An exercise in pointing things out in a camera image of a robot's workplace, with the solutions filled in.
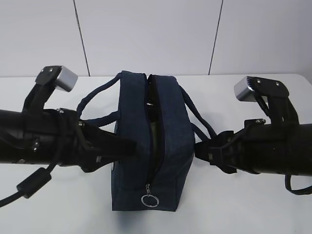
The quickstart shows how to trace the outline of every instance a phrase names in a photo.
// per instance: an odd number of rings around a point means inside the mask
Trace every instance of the bag handle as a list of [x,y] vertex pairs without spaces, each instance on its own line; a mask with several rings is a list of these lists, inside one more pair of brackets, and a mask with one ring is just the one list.
[[[117,76],[115,78],[113,78],[112,80],[110,80],[109,82],[107,82],[106,84],[96,88],[95,90],[93,90],[91,93],[89,93],[85,98],[83,98],[81,100],[81,102],[79,103],[79,105],[77,106],[77,114],[78,117],[81,117],[82,111],[84,110],[84,108],[86,107],[86,105],[100,92],[110,88],[111,86],[113,86],[117,81],[119,81],[121,78],[121,73],[118,73]],[[107,124],[113,123],[116,120],[120,119],[120,111],[115,111],[110,113],[107,116],[101,117],[101,118],[95,118],[95,119],[89,119],[86,120],[87,123],[95,125],[97,127],[102,127],[105,126]]]
[[312,194],[312,186],[304,189],[293,190],[291,186],[291,175],[285,175],[285,187],[286,189],[295,195],[310,195]]
[[[216,136],[216,133],[214,131],[214,129],[210,126],[210,124],[204,120],[202,118],[202,116],[200,115],[200,113],[198,112],[198,110],[196,109],[193,101],[191,100],[190,96],[187,94],[187,92],[180,86],[182,95],[183,95],[183,99],[185,104],[187,105],[187,107],[191,110],[191,112],[195,115],[195,117],[199,120],[199,122],[201,122],[202,125],[204,125],[207,130],[208,133],[210,135],[211,138]],[[205,138],[203,135],[205,135],[197,126],[195,126],[194,124],[192,124],[193,126],[193,130],[195,131],[195,133],[198,135],[198,137],[202,140],[202,138]]]

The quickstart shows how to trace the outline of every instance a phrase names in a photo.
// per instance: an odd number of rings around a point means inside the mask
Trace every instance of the screw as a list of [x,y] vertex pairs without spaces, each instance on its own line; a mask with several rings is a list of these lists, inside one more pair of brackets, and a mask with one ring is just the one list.
[[101,160],[102,160],[102,156],[97,156],[96,162],[99,163],[99,162],[101,162]]
[[25,162],[26,162],[25,159],[20,159],[20,160],[18,161],[18,163],[21,163],[21,164],[24,164]]
[[63,109],[61,109],[61,108],[58,108],[58,109],[57,109],[57,112],[59,112],[59,113],[61,113],[61,114],[64,113]]
[[265,124],[266,123],[265,119],[262,119],[262,118],[256,119],[255,122],[258,124]]
[[210,161],[213,160],[213,154],[208,153],[208,159],[209,159]]

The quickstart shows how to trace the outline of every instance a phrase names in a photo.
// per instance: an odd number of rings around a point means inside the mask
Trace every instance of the bag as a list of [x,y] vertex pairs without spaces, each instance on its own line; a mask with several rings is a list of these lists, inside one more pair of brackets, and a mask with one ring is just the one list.
[[117,161],[112,169],[114,211],[162,210],[178,207],[194,154],[194,132],[208,137],[190,123],[185,104],[215,136],[175,77],[122,71],[110,82],[86,96],[79,116],[99,92],[120,80],[118,110],[108,116],[87,120],[97,127],[116,121],[115,133],[137,142],[135,159]]

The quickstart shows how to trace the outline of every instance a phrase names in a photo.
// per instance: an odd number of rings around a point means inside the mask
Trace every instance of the white table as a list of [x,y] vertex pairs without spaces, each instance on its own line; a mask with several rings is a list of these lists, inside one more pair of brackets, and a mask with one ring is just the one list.
[[[266,118],[256,103],[239,102],[233,86],[245,75],[179,76],[179,83],[217,133],[238,131],[248,118]],[[312,86],[299,75],[259,75],[286,84],[301,123],[312,122]],[[47,108],[75,109],[80,99],[109,77],[79,78],[70,93],[55,91]],[[20,111],[34,78],[1,78],[0,108]],[[84,118],[99,117],[117,108],[119,85],[99,94]],[[0,165],[0,197],[38,165]],[[56,167],[52,181],[31,199],[19,199],[0,209],[4,234],[309,234],[312,196],[294,196],[282,175],[227,175],[194,159],[177,212],[112,212],[110,170],[105,166],[85,174],[79,167]],[[310,185],[309,177],[294,178],[294,187]]]

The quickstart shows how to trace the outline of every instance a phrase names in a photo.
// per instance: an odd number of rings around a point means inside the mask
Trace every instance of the zipper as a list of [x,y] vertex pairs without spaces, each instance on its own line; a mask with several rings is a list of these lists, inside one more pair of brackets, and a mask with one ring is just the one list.
[[150,187],[153,183],[155,176],[159,172],[165,158],[165,136],[162,113],[159,104],[159,95],[155,86],[155,77],[150,76],[147,82],[147,102],[145,103],[145,105],[149,121],[151,152],[149,168],[145,182],[145,189],[146,195],[152,196]]

